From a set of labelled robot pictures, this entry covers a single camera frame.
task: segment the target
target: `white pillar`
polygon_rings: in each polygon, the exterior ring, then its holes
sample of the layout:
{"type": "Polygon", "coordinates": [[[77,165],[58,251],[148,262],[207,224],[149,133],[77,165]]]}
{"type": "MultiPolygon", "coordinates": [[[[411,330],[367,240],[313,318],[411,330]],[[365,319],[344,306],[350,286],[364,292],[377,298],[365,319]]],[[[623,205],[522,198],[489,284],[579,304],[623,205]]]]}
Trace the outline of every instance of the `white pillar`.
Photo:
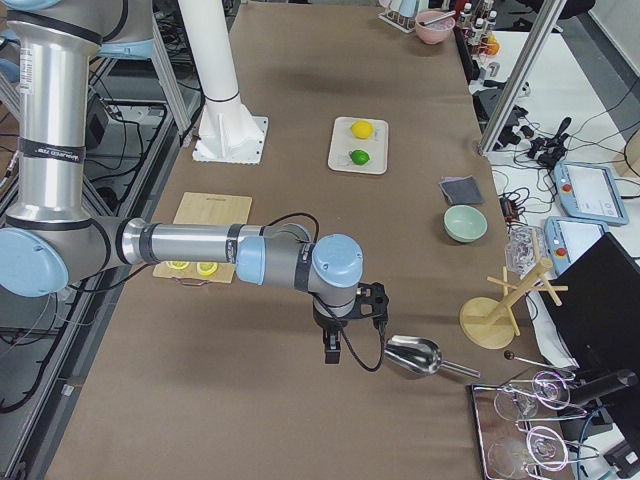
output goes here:
{"type": "Polygon", "coordinates": [[[179,0],[206,96],[194,159],[260,162],[267,119],[242,104],[221,0],[179,0]]]}

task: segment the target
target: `lime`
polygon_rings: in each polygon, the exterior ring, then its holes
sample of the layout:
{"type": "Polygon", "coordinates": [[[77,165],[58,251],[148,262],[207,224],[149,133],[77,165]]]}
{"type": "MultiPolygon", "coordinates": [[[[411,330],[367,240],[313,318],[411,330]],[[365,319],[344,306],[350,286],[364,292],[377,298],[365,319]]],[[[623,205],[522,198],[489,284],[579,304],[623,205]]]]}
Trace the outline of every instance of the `lime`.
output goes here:
{"type": "Polygon", "coordinates": [[[349,153],[349,157],[351,157],[351,161],[356,165],[364,165],[370,160],[369,154],[364,150],[354,150],[349,153]]]}

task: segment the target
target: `white tabletop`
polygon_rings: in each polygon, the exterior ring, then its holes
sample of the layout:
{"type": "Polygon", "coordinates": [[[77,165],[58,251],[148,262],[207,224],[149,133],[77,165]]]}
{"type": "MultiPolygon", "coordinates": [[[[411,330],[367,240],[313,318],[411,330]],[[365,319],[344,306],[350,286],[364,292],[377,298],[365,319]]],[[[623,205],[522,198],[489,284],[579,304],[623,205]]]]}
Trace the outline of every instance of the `white tabletop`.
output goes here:
{"type": "MultiPolygon", "coordinates": [[[[496,32],[496,38],[501,45],[499,53],[493,57],[479,59],[480,66],[485,68],[488,68],[492,62],[500,64],[497,75],[492,78],[487,77],[488,79],[501,82],[508,79],[527,35],[527,33],[519,32],[496,32]]],[[[563,118],[567,116],[572,118],[567,133],[576,135],[580,140],[572,138],[570,142],[566,142],[570,150],[566,160],[601,164],[622,159],[622,156],[615,151],[621,151],[625,141],[617,133],[618,127],[611,117],[604,113],[589,120],[591,117],[605,112],[607,107],[600,101],[560,35],[553,34],[548,38],[528,82],[531,87],[531,95],[519,98],[516,104],[529,111],[527,115],[529,122],[542,132],[549,134],[547,136],[552,136],[563,118]],[[601,145],[614,151],[587,144],[587,142],[600,142],[608,136],[611,138],[604,140],[601,145]]],[[[472,84],[470,86],[472,91],[479,88],[478,85],[472,84]]],[[[497,193],[510,192],[519,187],[529,188],[531,197],[536,197],[536,199],[532,198],[526,202],[526,213],[522,220],[529,225],[543,227],[547,217],[552,215],[566,216],[566,214],[557,199],[552,204],[547,203],[552,197],[548,191],[551,182],[549,178],[545,178],[546,172],[524,168],[536,166],[536,163],[524,154],[529,146],[529,142],[523,140],[517,147],[509,146],[509,151],[491,152],[487,157],[493,165],[497,193]]],[[[614,176],[618,177],[613,164],[609,163],[609,166],[614,176]]],[[[640,190],[639,187],[627,182],[617,182],[617,186],[623,196],[635,195],[640,190]]],[[[611,227],[610,230],[631,256],[638,257],[640,256],[640,242],[637,241],[640,233],[640,201],[626,201],[625,208],[630,217],[629,224],[623,227],[611,227]]],[[[570,364],[572,360],[560,346],[555,325],[540,296],[532,294],[531,298],[539,310],[537,318],[534,320],[534,326],[541,353],[557,366],[570,364]]],[[[606,452],[621,440],[622,435],[614,426],[613,431],[590,437],[587,443],[600,449],[601,452],[606,452]]],[[[583,463],[587,468],[589,478],[598,479],[610,470],[604,458],[583,463]]],[[[640,474],[633,478],[640,479],[640,474]]]]}

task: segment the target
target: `pink bowl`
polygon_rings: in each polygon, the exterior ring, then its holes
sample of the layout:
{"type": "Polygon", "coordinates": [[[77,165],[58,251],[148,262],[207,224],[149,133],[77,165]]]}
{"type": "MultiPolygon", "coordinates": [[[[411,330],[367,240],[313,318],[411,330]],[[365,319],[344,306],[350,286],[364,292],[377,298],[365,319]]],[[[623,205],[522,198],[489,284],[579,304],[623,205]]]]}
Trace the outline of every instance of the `pink bowl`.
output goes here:
{"type": "Polygon", "coordinates": [[[444,12],[441,12],[439,10],[427,10],[416,15],[416,35],[418,35],[420,40],[422,40],[424,43],[434,45],[436,43],[440,43],[449,35],[451,35],[453,27],[456,25],[456,21],[453,17],[445,18],[444,20],[440,20],[439,22],[433,23],[426,27],[420,25],[420,22],[433,20],[443,13],[444,12]]]}

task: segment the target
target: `metal frame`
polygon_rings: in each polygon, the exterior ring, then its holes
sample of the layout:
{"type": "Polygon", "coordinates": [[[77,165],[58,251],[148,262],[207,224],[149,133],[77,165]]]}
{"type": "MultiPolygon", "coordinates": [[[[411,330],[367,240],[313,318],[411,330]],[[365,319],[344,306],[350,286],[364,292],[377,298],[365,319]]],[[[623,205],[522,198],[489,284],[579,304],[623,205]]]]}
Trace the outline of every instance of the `metal frame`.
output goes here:
{"type": "Polygon", "coordinates": [[[184,99],[178,87],[178,80],[171,67],[171,61],[169,60],[167,49],[164,46],[162,35],[160,34],[160,29],[155,19],[153,21],[153,56],[151,57],[151,61],[158,75],[160,86],[167,98],[169,110],[171,110],[176,125],[178,125],[180,136],[184,138],[182,146],[185,147],[191,143],[191,132],[189,131],[191,120],[189,119],[187,107],[184,104],[184,99]]]}
{"type": "Polygon", "coordinates": [[[553,31],[553,27],[566,3],[567,0],[545,0],[542,5],[531,33],[527,37],[522,52],[513,67],[509,81],[504,87],[500,100],[480,139],[478,144],[478,153],[480,155],[486,155],[493,150],[493,146],[496,144],[507,122],[509,113],[513,110],[516,98],[522,90],[529,73],[531,73],[531,69],[540,55],[547,37],[553,31]]]}

